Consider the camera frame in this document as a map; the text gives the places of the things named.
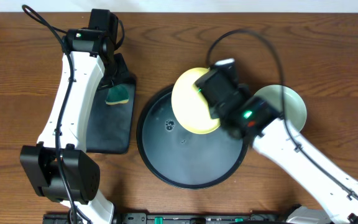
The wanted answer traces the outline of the green yellow sponge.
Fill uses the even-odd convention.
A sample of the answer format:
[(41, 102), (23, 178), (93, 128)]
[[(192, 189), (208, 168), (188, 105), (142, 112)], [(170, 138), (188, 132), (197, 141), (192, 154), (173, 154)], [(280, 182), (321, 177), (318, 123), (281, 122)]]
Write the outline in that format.
[(129, 93), (124, 85), (116, 85), (108, 90), (105, 103), (107, 105), (125, 104), (129, 101)]

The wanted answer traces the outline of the yellow plate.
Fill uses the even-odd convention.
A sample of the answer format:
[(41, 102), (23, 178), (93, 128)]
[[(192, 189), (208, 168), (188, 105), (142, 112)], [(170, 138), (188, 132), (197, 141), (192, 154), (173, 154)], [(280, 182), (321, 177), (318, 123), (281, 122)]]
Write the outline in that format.
[(194, 134), (208, 134), (220, 127), (220, 120), (211, 117), (208, 103), (195, 85), (195, 81), (208, 72), (207, 68), (191, 68), (179, 76), (172, 90), (173, 114), (187, 131)]

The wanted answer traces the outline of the mint green plate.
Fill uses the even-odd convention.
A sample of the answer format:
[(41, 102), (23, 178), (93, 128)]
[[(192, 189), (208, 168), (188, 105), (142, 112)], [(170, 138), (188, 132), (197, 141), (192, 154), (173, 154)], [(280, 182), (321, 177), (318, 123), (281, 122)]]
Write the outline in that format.
[(284, 89), (285, 114), (295, 129), (300, 132), (307, 119), (307, 109), (301, 96), (287, 86), (269, 85), (259, 89), (255, 96), (263, 98), (279, 112), (282, 112), (281, 90)]

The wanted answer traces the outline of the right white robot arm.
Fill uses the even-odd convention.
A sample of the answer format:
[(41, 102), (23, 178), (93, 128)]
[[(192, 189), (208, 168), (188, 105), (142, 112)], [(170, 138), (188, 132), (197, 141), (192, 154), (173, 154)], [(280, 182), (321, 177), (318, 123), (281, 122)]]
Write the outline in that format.
[(358, 181), (338, 168), (267, 101), (232, 75), (212, 70), (195, 81), (213, 114), (280, 166), (321, 205), (333, 223), (358, 223)]

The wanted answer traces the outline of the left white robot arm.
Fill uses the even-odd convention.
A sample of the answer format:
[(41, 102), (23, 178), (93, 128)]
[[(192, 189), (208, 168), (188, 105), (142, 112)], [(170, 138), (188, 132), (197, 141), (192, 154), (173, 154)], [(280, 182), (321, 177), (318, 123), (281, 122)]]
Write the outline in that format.
[(35, 193), (70, 209), (70, 223), (111, 223), (114, 205), (100, 191), (90, 153), (129, 148), (135, 77), (117, 52), (115, 28), (71, 29), (63, 37), (62, 78), (51, 114), (21, 165)]

